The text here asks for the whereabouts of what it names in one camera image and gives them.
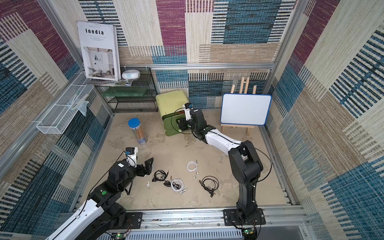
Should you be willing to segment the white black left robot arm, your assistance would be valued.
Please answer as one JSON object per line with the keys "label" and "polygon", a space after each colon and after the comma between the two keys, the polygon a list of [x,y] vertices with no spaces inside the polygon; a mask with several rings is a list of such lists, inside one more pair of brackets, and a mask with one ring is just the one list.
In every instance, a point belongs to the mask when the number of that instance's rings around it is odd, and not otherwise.
{"label": "white black left robot arm", "polygon": [[135,177],[149,176],[153,168],[153,158],[137,167],[126,160],[114,163],[107,180],[95,187],[84,204],[47,239],[95,240],[109,230],[139,228],[142,213],[128,213],[117,200],[122,193],[130,194]]}

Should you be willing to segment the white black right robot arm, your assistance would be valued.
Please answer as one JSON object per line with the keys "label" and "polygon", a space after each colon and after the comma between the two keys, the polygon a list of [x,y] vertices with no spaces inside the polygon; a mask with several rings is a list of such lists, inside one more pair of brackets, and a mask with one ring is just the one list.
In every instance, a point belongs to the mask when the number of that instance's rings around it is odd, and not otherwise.
{"label": "white black right robot arm", "polygon": [[250,141],[236,141],[222,134],[215,127],[207,124],[200,109],[192,106],[177,109],[171,116],[171,126],[178,133],[190,130],[191,134],[207,145],[216,147],[229,157],[231,171],[239,183],[239,198],[236,203],[236,217],[231,223],[241,225],[264,225],[266,220],[263,210],[256,202],[256,186],[264,170],[258,155],[262,152]]}

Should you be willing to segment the green drawer cabinet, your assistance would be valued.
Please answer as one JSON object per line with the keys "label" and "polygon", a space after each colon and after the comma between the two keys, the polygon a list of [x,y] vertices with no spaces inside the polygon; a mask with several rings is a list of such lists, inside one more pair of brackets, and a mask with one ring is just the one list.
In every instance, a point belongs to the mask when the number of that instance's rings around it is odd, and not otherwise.
{"label": "green drawer cabinet", "polygon": [[156,96],[157,105],[167,137],[179,134],[176,120],[184,118],[183,106],[189,102],[183,90],[176,90]]}

